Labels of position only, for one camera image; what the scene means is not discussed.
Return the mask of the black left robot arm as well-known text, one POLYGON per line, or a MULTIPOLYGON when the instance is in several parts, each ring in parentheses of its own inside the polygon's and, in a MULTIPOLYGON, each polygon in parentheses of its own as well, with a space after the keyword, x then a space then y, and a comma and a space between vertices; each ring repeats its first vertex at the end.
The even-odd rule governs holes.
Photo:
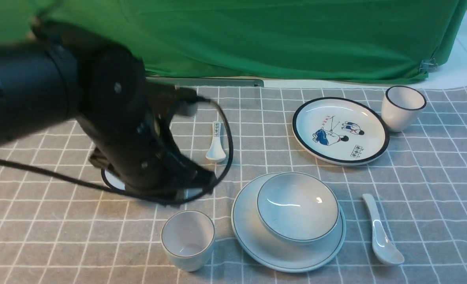
POLYGON ((215 173, 181 153, 170 123, 211 100, 146 80, 143 61, 77 26, 43 22, 34 40, 0 45, 0 146, 75 119, 95 144, 90 163, 125 189, 113 193, 183 204, 210 194, 215 173))

